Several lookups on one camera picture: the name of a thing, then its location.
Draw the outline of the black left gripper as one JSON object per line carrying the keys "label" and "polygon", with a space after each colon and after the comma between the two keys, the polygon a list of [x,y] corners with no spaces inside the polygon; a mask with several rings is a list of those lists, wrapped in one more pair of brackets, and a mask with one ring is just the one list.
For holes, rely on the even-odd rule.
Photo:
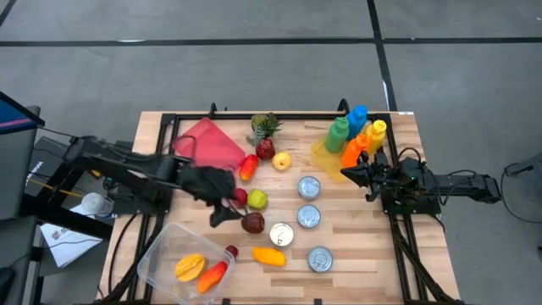
{"label": "black left gripper", "polygon": [[227,169],[212,166],[184,166],[180,170],[180,189],[196,200],[213,205],[210,225],[216,228],[224,221],[238,220],[250,212],[235,198],[235,177]]}

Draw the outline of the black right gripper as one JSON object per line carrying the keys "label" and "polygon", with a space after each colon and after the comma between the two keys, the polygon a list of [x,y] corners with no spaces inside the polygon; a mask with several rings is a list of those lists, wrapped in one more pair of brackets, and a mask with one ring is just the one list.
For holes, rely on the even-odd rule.
{"label": "black right gripper", "polygon": [[360,188],[368,188],[369,193],[365,195],[366,201],[373,202],[379,196],[380,189],[396,186],[396,177],[391,165],[373,163],[371,168],[368,161],[368,153],[361,151],[357,165],[345,167],[340,172]]}

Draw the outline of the orange squeeze bottle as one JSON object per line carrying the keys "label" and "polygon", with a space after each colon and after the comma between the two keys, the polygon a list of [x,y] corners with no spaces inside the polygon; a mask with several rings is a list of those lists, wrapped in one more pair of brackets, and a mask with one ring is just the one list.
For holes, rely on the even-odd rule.
{"label": "orange squeeze bottle", "polygon": [[341,156],[340,161],[342,167],[350,168],[357,166],[357,161],[362,151],[367,150],[369,143],[370,139],[362,133],[351,139],[346,146],[346,150]]}

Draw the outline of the dark maroon round fruit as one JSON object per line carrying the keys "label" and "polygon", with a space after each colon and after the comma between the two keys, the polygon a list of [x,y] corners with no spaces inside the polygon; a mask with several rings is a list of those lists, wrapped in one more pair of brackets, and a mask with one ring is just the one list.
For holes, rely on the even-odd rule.
{"label": "dark maroon round fruit", "polygon": [[265,218],[261,213],[249,213],[242,218],[241,226],[250,234],[260,234],[265,228]]}

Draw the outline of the green apple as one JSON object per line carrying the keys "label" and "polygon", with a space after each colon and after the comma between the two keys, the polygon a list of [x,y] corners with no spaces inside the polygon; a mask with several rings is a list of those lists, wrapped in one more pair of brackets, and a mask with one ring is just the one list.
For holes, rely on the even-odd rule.
{"label": "green apple", "polygon": [[248,193],[247,205],[256,210],[263,210],[268,205],[268,194],[259,189],[253,189]]}

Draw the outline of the yellow squeeze bottle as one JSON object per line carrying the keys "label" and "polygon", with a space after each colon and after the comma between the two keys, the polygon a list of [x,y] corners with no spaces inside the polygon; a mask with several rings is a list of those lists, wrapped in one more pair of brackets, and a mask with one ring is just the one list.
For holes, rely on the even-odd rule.
{"label": "yellow squeeze bottle", "polygon": [[375,120],[367,129],[366,136],[369,138],[368,154],[374,154],[383,144],[386,137],[387,124],[381,120]]}

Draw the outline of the green squeeze bottle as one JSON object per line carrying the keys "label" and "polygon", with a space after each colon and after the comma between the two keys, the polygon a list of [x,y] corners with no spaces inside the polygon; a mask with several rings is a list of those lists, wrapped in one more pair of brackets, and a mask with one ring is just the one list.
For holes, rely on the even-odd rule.
{"label": "green squeeze bottle", "polygon": [[349,135],[349,121],[347,117],[338,117],[330,126],[325,140],[325,148],[329,153],[339,152]]}

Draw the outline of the silver-lid tuna can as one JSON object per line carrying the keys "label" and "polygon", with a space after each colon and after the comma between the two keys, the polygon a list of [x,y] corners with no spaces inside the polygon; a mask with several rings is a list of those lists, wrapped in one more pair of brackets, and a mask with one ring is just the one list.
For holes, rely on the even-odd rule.
{"label": "silver-lid tuna can", "polygon": [[306,200],[317,198],[321,191],[321,185],[317,178],[313,176],[302,177],[298,182],[298,192]]}

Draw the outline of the blue squeeze bottle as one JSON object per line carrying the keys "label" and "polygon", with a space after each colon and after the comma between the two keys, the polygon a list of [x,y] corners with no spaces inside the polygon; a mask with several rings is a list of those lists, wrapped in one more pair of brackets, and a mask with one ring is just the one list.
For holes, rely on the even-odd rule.
{"label": "blue squeeze bottle", "polygon": [[368,118],[368,108],[365,105],[358,105],[346,117],[349,124],[349,134],[346,139],[350,141],[360,133],[366,124]]}

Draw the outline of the gold-lid tuna can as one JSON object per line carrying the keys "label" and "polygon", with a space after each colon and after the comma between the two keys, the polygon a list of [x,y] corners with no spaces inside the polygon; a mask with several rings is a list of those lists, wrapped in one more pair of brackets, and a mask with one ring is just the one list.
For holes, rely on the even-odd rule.
{"label": "gold-lid tuna can", "polygon": [[294,230],[286,223],[277,223],[271,227],[269,237],[275,246],[286,247],[293,242]]}

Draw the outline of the red-label tuna can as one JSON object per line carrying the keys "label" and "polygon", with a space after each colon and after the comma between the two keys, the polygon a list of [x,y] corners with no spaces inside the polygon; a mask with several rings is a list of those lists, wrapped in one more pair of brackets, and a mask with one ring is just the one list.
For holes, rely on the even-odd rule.
{"label": "red-label tuna can", "polygon": [[318,208],[312,204],[303,205],[297,211],[297,223],[303,228],[315,228],[320,219],[321,214]]}

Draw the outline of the blue-label tuna can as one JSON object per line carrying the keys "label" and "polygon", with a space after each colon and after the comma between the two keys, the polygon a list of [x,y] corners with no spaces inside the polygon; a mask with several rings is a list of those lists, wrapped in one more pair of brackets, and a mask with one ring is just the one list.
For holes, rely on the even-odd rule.
{"label": "blue-label tuna can", "polygon": [[314,247],[307,257],[309,268],[317,273],[325,273],[331,270],[334,259],[331,251],[326,247]]}

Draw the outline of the yellow translucent plastic bin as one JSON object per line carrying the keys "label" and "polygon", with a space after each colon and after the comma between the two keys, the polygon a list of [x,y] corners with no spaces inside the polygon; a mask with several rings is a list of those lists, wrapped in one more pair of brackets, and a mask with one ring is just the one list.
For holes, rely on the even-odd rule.
{"label": "yellow translucent plastic bin", "polygon": [[[364,127],[360,133],[366,135],[366,129],[369,126],[370,125]],[[310,155],[311,155],[312,161],[320,169],[322,169],[334,182],[337,182],[337,183],[345,182],[346,177],[340,172],[340,170],[343,169],[340,160],[341,160],[341,156],[343,152],[346,150],[346,146],[349,141],[346,140],[344,142],[343,147],[339,152],[330,153],[325,148],[326,137],[327,136],[318,140],[316,143],[314,143],[311,146]]]}

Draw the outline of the red pepper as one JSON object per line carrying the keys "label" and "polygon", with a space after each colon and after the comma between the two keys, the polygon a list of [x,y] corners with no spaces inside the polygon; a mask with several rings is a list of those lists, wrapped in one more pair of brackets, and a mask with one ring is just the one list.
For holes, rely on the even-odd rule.
{"label": "red pepper", "polygon": [[259,158],[255,154],[249,154],[242,161],[239,176],[242,181],[249,181],[255,174],[259,164]]}

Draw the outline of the orange yellow mango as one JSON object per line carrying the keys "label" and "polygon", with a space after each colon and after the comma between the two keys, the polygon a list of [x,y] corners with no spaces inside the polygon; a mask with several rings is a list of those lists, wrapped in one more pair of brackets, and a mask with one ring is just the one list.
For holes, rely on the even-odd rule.
{"label": "orange yellow mango", "polygon": [[284,267],[286,265],[286,256],[279,250],[272,247],[254,247],[252,249],[253,258],[262,264]]}

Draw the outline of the glossy dark red apple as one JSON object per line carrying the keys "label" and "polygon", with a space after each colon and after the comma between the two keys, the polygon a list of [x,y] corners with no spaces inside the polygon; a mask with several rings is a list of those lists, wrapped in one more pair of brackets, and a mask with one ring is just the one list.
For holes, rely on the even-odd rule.
{"label": "glossy dark red apple", "polygon": [[269,160],[275,155],[274,143],[271,139],[262,139],[256,146],[256,155],[261,160]]}

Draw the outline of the yellow apple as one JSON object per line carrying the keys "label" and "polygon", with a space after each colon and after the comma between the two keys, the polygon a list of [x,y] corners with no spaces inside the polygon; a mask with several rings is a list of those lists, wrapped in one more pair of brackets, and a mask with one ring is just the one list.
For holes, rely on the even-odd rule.
{"label": "yellow apple", "polygon": [[287,170],[292,163],[291,155],[287,151],[276,153],[272,158],[272,165],[279,171]]}

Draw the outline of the clear plastic container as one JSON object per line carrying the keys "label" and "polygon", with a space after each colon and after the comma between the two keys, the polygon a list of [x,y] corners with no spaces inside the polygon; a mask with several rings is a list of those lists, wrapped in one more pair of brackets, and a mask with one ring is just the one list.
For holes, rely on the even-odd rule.
{"label": "clear plastic container", "polygon": [[[197,289],[198,277],[181,281],[175,267],[183,258],[200,254],[205,259],[202,272],[218,263],[225,264],[224,275],[201,293]],[[216,243],[199,236],[183,225],[173,223],[163,227],[137,266],[137,274],[160,295],[155,303],[178,305],[211,305],[228,281],[235,266],[232,253]]]}

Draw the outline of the white printed paper sheet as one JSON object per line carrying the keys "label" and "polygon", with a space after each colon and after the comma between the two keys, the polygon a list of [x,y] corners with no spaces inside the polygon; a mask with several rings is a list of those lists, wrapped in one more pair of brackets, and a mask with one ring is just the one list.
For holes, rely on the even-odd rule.
{"label": "white printed paper sheet", "polygon": [[64,268],[77,258],[102,242],[102,239],[89,236],[65,227],[44,224],[40,226],[42,236],[51,252],[55,264]]}

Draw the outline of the black case with white lettering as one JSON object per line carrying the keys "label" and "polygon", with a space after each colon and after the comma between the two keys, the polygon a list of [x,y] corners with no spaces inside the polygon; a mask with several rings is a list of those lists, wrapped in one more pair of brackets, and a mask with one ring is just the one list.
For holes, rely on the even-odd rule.
{"label": "black case with white lettering", "polygon": [[46,199],[49,202],[62,202],[72,191],[83,172],[74,169],[62,160],[68,146],[48,137],[40,138],[33,147],[25,194]]}

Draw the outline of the grey cabinet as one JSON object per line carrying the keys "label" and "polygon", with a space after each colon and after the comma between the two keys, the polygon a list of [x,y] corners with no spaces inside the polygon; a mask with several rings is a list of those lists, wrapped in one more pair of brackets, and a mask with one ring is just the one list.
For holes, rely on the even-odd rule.
{"label": "grey cabinet", "polygon": [[36,128],[0,129],[0,221],[17,218],[36,139]]}

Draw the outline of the dark blue screen monitor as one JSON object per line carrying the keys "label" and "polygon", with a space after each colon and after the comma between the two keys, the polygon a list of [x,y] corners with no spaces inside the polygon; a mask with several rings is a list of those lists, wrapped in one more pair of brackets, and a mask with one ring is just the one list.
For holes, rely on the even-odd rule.
{"label": "dark blue screen monitor", "polygon": [[38,114],[15,102],[0,91],[0,135],[44,127],[45,121]]}

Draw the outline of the black metal station frame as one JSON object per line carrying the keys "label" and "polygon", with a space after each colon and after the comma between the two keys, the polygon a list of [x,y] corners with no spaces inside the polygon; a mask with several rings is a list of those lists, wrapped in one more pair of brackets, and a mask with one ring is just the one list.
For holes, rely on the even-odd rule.
{"label": "black metal station frame", "polygon": [[[310,157],[310,146],[324,137],[335,117],[341,111],[273,111],[283,122],[274,140],[275,147],[288,151],[293,164],[285,172],[277,171],[271,164],[259,165],[249,189],[262,189],[269,196],[266,210],[266,230],[277,221],[295,227],[293,245],[285,250],[284,268],[257,263],[252,258],[252,247],[271,247],[265,235],[253,235],[241,228],[240,221],[222,223],[217,229],[209,226],[211,208],[196,202],[182,191],[175,191],[171,209],[164,216],[163,225],[180,223],[191,231],[206,237],[220,246],[234,245],[239,249],[232,275],[218,293],[215,302],[228,298],[230,304],[308,304],[321,299],[323,304],[403,304],[395,249],[390,230],[390,219],[382,211],[381,202],[365,201],[366,189],[352,182],[335,183]],[[162,127],[167,121],[163,143],[170,149],[172,130],[184,133],[199,119],[207,117],[200,111],[144,111],[137,126],[133,150],[138,153],[156,151]],[[418,126],[413,113],[371,112],[387,119],[388,131],[393,131],[399,148],[414,147],[424,158]],[[312,175],[323,183],[323,192],[316,199],[323,219],[314,230],[305,230],[296,223],[296,210],[302,205],[297,191],[298,180]],[[119,216],[113,225],[106,261],[99,289],[104,296],[117,285],[132,265],[138,249],[140,233],[149,237],[158,221],[155,217],[143,220],[136,216],[127,226],[119,243],[115,245],[122,229],[131,216]],[[460,298],[445,232],[435,219],[428,215],[413,215],[412,232],[417,241],[418,253],[424,267],[443,291],[454,299]],[[310,271],[307,257],[310,248],[325,246],[334,255],[330,272],[317,274]]]}

